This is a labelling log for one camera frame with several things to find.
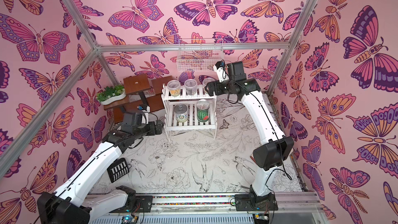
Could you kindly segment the red seed jar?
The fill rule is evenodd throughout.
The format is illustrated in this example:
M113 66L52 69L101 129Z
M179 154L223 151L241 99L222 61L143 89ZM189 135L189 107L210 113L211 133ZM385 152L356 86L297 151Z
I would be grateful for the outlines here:
M211 77L205 78L205 79L202 81L203 88L206 88L206 86L207 86L208 83L211 83L211 82L214 82L214 81L215 81L214 78L211 78Z

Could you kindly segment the green watermelon can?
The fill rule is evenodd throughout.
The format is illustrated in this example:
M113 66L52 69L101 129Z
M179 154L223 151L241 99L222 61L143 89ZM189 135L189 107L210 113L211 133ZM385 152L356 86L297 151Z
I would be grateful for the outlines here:
M210 103L205 99L198 100L196 103L196 108L197 120L199 122L207 122L209 119Z

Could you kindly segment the dark seed jar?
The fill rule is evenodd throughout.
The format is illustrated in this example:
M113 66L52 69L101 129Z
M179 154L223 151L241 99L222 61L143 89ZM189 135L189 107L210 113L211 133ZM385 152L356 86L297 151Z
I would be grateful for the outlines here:
M188 79L184 82L184 88L187 95L197 94L198 83L195 79Z

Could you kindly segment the yellow seed jar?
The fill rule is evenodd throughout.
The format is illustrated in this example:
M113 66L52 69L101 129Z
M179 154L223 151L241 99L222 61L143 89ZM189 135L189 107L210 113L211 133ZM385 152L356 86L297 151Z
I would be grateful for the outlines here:
M173 97L180 96L181 92L181 84L178 80L171 80L167 83L167 88L169 93Z

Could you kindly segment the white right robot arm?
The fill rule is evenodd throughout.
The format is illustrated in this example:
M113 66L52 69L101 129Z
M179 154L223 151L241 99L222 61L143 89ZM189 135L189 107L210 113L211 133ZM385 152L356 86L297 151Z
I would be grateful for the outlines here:
M214 65L214 71L218 80L208 83L206 92L210 96L236 95L254 121L261 144L252 152L258 166L255 180L248 194L234 196L236 210L276 211L278 206L271 183L277 172L285 171L284 161L293 148L293 137L280 129L267 108L260 86L254 78L247 78L242 62L227 64L221 60Z

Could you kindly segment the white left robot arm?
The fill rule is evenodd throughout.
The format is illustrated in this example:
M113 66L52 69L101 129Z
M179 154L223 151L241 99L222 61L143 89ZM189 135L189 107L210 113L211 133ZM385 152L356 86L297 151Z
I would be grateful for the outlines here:
M92 200L86 197L106 171L113 171L127 149L136 148L145 136L160 135L164 123L148 121L148 112L125 113L124 119L109 131L89 160L53 193L37 200L42 224L90 224L115 210L136 211L141 203L136 191L119 186L115 191Z

